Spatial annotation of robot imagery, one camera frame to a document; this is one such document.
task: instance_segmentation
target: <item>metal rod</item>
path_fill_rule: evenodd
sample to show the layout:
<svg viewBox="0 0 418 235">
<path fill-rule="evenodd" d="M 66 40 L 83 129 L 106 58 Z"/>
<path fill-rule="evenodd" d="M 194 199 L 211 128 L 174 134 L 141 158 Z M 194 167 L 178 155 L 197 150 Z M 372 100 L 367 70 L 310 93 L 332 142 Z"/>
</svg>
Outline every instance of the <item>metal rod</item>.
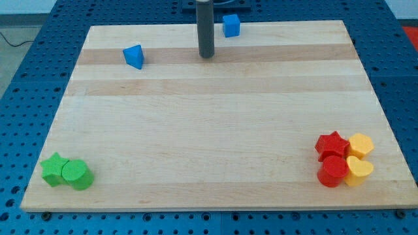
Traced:
<svg viewBox="0 0 418 235">
<path fill-rule="evenodd" d="M 211 58 L 215 54 L 214 1 L 196 0 L 196 17 L 199 55 Z"/>
</svg>

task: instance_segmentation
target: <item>table surface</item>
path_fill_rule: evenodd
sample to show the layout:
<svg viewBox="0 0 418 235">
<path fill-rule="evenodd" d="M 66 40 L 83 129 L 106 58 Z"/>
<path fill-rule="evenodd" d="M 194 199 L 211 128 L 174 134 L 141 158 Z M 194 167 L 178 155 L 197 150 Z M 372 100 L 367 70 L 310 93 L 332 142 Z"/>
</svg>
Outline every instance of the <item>table surface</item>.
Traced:
<svg viewBox="0 0 418 235">
<path fill-rule="evenodd" d="M 232 10 L 215 12 L 217 22 Z M 418 179 L 418 54 L 384 0 L 251 0 L 242 22 L 343 20 Z M 40 213 L 20 209 L 37 157 L 91 25 L 193 24 L 177 1 L 57 0 L 0 100 L 0 234 L 403 234 L 418 210 Z"/>
<path fill-rule="evenodd" d="M 95 183 L 83 192 L 51 188 L 38 163 L 22 208 L 418 206 L 418 188 L 342 21 L 242 23 L 241 35 L 227 39 L 221 28 L 211 59 L 199 57 L 193 24 L 90 28 L 39 162 L 56 151 L 81 158 Z M 136 42 L 142 70 L 123 59 Z M 314 146 L 330 130 L 372 137 L 376 169 L 365 184 L 330 189 L 317 180 Z"/>
</svg>

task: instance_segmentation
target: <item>green block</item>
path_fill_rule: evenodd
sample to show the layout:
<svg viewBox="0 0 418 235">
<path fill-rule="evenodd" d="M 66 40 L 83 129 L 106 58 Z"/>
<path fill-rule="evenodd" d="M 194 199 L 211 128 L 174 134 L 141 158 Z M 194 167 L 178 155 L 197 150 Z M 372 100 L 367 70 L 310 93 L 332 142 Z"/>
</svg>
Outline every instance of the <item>green block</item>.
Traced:
<svg viewBox="0 0 418 235">
<path fill-rule="evenodd" d="M 94 175 L 83 160 L 69 161 L 62 171 L 65 181 L 75 190 L 84 190 L 94 181 Z"/>
<path fill-rule="evenodd" d="M 68 159 L 62 158 L 58 153 L 54 153 L 49 159 L 40 162 L 42 166 L 42 178 L 51 187 L 60 184 L 68 184 L 61 176 L 65 164 L 69 162 Z"/>
</svg>

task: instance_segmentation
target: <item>wooden board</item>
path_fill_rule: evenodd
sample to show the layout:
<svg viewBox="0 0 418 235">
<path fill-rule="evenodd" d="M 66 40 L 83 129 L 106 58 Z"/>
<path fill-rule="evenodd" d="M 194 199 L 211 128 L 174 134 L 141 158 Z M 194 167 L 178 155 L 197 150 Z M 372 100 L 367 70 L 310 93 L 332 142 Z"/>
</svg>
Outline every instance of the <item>wooden board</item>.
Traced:
<svg viewBox="0 0 418 235">
<path fill-rule="evenodd" d="M 85 191 L 35 167 L 31 212 L 416 208 L 418 190 L 341 21 L 216 25 L 201 59 L 195 25 L 91 27 L 40 154 L 87 162 Z M 121 50 L 141 43 L 146 64 Z M 322 186 L 320 134 L 361 132 L 376 150 L 359 187 Z"/>
</svg>

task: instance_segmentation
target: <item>blue cube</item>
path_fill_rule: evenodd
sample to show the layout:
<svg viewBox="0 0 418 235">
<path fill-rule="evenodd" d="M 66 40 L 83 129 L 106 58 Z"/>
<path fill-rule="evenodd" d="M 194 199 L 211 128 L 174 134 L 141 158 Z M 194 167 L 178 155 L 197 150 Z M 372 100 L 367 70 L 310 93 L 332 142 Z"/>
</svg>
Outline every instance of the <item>blue cube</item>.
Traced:
<svg viewBox="0 0 418 235">
<path fill-rule="evenodd" d="M 240 19 L 236 14 L 223 16 L 222 31 L 225 37 L 235 37 L 240 35 Z"/>
<path fill-rule="evenodd" d="M 137 69 L 142 69 L 144 54 L 142 53 L 141 45 L 124 49 L 123 56 L 125 56 L 125 60 L 128 65 Z"/>
</svg>

